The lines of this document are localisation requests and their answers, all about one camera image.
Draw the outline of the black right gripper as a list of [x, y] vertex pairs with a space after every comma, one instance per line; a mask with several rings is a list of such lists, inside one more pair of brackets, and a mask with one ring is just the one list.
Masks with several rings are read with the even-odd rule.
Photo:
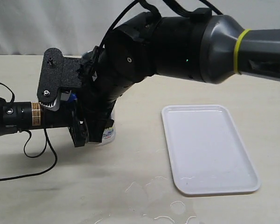
[[97, 49], [82, 57], [64, 56], [60, 49], [49, 48], [43, 54], [37, 88], [38, 102], [50, 103], [57, 92], [77, 96], [80, 115], [88, 130], [86, 143], [100, 143], [105, 129], [114, 123], [114, 75], [95, 63]]

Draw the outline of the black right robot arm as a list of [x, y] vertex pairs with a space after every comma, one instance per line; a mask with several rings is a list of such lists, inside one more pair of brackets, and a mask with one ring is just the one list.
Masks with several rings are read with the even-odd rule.
[[234, 74], [280, 82], [280, 29], [245, 29], [206, 8], [190, 17], [143, 12], [82, 57], [44, 52], [37, 90], [42, 125], [68, 127], [78, 147], [100, 143], [117, 99], [147, 77], [219, 84]]

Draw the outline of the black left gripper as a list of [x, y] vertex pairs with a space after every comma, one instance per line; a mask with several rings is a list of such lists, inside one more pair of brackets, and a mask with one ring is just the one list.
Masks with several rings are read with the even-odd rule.
[[46, 128], [67, 127], [74, 147], [83, 147], [88, 140], [88, 130], [80, 115], [77, 101], [62, 102], [57, 111], [42, 108], [42, 124]]

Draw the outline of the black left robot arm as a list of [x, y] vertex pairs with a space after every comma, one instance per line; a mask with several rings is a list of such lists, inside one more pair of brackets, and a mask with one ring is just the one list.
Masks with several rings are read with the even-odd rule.
[[0, 136], [17, 132], [66, 127], [75, 147], [88, 140], [85, 125], [79, 119], [77, 103], [62, 102], [57, 111], [46, 109], [38, 102], [15, 102], [10, 108], [0, 98]]

